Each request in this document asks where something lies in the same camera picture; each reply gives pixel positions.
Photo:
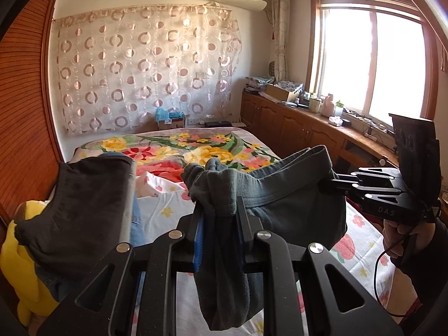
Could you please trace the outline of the person right hand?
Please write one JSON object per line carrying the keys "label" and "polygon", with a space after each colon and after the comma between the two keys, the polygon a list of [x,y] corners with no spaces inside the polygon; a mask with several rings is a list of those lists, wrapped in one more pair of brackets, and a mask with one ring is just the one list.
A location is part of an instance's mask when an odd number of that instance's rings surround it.
{"label": "person right hand", "polygon": [[414,250],[419,251],[432,241],[434,233],[434,223],[421,222],[412,227],[384,219],[384,249],[388,256],[398,259],[405,253],[405,242],[409,238],[415,238]]}

